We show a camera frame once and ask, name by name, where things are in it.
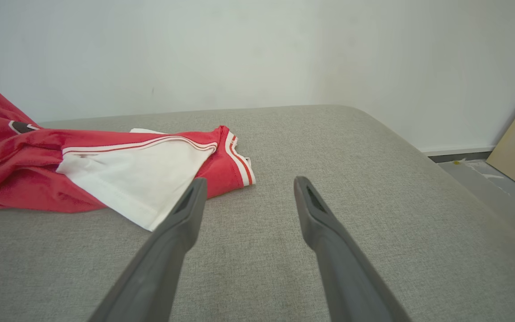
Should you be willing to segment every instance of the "sofa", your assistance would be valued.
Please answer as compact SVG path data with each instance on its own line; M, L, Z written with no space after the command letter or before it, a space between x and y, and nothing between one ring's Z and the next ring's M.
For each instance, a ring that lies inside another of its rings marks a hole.
M415 322L515 321L515 231L392 130L348 106L42 123L165 133L228 126L256 185L207 200L171 321L328 321L293 180L308 177ZM108 208L0 210L0 321L84 322L150 232Z

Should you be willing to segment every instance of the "white sleeve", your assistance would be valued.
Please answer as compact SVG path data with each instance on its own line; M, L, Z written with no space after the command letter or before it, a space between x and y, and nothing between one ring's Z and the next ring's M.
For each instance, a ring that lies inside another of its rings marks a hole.
M168 139L115 151L65 153L57 168L73 183L142 228L154 230L186 191L217 143Z

